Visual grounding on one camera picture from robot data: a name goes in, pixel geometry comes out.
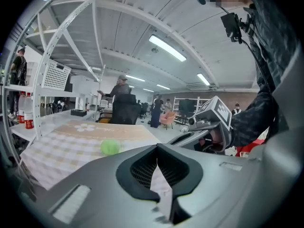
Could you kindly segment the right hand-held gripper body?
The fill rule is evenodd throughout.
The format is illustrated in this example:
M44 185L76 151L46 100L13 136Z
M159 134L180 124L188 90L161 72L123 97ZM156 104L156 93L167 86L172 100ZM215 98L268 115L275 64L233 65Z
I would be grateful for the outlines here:
M215 96L204 103L199 110L189 118L189 127L186 133L193 132L194 135L182 142L175 143L174 140L185 134L183 133L168 141L168 144L203 152L199 144L199 139L208 134L209 130L219 127L223 137L225 151L231 144L231 119L231 111L218 96Z

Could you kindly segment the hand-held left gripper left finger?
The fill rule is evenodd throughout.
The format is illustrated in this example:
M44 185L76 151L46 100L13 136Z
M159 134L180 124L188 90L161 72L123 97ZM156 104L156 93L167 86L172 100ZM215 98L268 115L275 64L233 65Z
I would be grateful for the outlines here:
M151 190L152 176L157 168L157 146L124 160L116 170L120 186L135 199L160 201L158 193Z

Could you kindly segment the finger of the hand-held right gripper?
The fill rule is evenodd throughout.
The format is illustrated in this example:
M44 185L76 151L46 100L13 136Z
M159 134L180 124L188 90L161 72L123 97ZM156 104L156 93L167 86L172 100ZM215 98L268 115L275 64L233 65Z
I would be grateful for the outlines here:
M175 142L175 143L182 142L182 141L184 141L184 140L190 138L190 137L193 136L193 135L194 135L193 132L191 132L191 133L185 133L185 134L183 134L183 135L177 137L177 138L174 140L174 142Z

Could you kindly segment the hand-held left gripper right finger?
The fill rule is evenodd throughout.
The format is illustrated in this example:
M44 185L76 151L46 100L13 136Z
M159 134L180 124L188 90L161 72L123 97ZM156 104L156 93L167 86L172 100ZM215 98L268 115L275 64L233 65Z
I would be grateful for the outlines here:
M169 221L178 224L190 218L178 202L178 197L191 194L203 177L201 165L164 144L157 144L157 164L172 189Z

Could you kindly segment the person's right hand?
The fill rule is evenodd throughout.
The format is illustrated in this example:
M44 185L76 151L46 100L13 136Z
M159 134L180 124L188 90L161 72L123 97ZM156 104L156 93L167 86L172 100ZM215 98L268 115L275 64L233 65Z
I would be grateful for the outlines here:
M199 139L199 144L203 152L215 154L224 153L223 137L219 127L209 130L208 134Z

